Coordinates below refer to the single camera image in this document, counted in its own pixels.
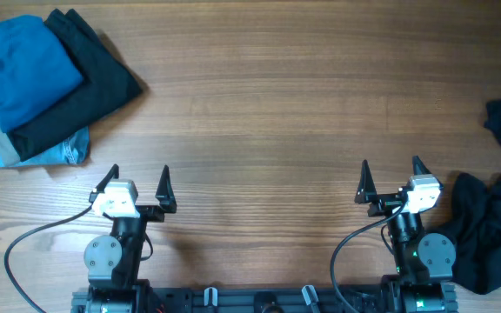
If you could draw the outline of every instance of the wood grain surface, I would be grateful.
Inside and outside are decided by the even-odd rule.
[[[337,243],[373,220],[353,203],[360,164],[379,191],[420,155],[446,182],[426,226],[450,217],[459,171],[486,182],[501,148],[484,104],[501,97],[501,4],[314,2],[84,4],[74,7],[146,91],[90,127],[78,167],[0,170],[0,312],[32,309],[3,270],[27,230],[76,214],[113,163],[139,203],[164,164],[178,212],[149,225],[155,255],[139,277],[155,287],[327,286]],[[0,6],[0,21],[47,17],[53,5]],[[86,288],[86,244],[110,231],[93,214],[24,240],[11,267],[50,312]],[[379,229],[340,254],[342,283],[395,273]],[[501,290],[458,288],[461,312],[501,312]]]

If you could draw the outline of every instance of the folded clothes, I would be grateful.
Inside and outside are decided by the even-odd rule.
[[[61,40],[84,81],[51,108],[7,133],[21,161],[62,142],[142,93],[135,78],[74,10],[67,16],[54,10],[45,24]]]
[[[80,164],[88,155],[89,142],[88,127],[84,127],[58,145],[24,162],[5,165],[0,155],[0,167]]]
[[[0,23],[0,128],[29,122],[70,93],[83,77],[40,17]]]
[[[1,131],[0,128],[0,158],[3,166],[12,166],[21,161],[20,156],[18,156],[15,148],[10,143],[9,138],[5,133]]]

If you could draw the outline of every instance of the light blue denim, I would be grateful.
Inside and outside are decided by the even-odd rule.
[[[90,137],[87,126],[65,139],[62,143],[47,149],[41,154],[8,167],[80,164],[88,155],[89,143]],[[0,157],[0,168],[1,167],[5,167],[5,165]]]

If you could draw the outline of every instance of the black cable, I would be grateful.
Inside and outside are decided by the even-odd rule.
[[[42,310],[42,308],[40,308],[34,301],[32,301],[32,299],[30,299],[30,297],[26,294],[26,292],[24,292],[23,288],[21,288],[21,285],[18,284],[16,278],[13,276],[13,273],[10,270],[10,266],[9,266],[10,251],[17,245],[17,243],[20,243],[21,240],[25,239],[27,236],[36,234],[38,231],[41,231],[41,230],[47,230],[48,228],[63,225],[63,224],[68,223],[70,221],[74,221],[77,218],[88,213],[90,210],[92,210],[92,205],[90,205],[86,210],[76,214],[75,216],[71,216],[69,218],[65,218],[64,220],[54,222],[54,223],[49,223],[47,225],[40,226],[40,227],[35,228],[33,230],[27,231],[24,234],[22,234],[21,236],[19,236],[17,239],[15,239],[12,243],[10,243],[9,248],[7,248],[7,250],[5,251],[5,256],[3,257],[3,265],[5,266],[5,271],[7,272],[7,276],[9,277],[9,279],[13,283],[13,285],[15,285],[15,288],[17,289],[18,293],[21,296],[23,296],[24,300],[26,300],[26,302],[28,304],[30,304],[32,306],[32,308],[34,308],[36,311],[38,311],[40,313],[45,313],[45,311]]]
[[[152,247],[152,241],[150,241],[150,238],[148,237],[148,234],[146,234],[146,233],[144,233],[144,240],[146,240],[146,242],[150,246],[150,255],[149,256],[145,256],[145,257],[141,257],[140,258],[141,262],[150,259],[150,257],[154,254],[154,247]]]
[[[336,291],[336,297],[341,301],[343,302],[350,310],[351,310],[351,313],[358,313],[357,310],[355,310],[354,307],[351,306],[351,304],[349,302],[347,302],[347,300],[345,300],[345,297],[344,295],[341,294],[341,291],[339,291],[339,286],[337,286],[337,280],[336,280],[336,273],[335,273],[335,266],[336,266],[336,257],[337,257],[337,253],[339,253],[339,251],[344,247],[344,245],[349,242],[354,236],[356,235],[359,235],[367,230],[370,230],[370,229],[373,229],[377,226],[380,226],[381,224],[383,223],[388,223],[388,221],[390,221],[391,219],[393,219],[394,217],[398,216],[399,214],[401,214],[401,211],[403,211],[405,208],[404,205],[402,205],[399,210],[397,210],[395,213],[393,213],[392,215],[384,218],[384,219],[381,219],[375,223],[372,223],[372,224],[369,224],[369,225],[366,225],[364,226],[362,229],[359,229],[359,230],[355,230],[353,231],[352,233],[350,233],[344,240],[341,241],[341,243],[339,243],[339,245],[336,247],[336,249],[334,250],[334,253],[333,255],[331,255],[331,261],[330,261],[330,276],[331,276],[331,283],[333,284],[334,286],[334,290]]]
[[[382,226],[382,228],[380,229],[380,236],[382,237],[382,241],[386,245],[386,248],[388,248],[388,251],[393,255],[393,249],[391,248],[391,246],[386,241],[386,236],[384,236],[384,228],[386,228],[386,226],[388,226],[388,224]]]

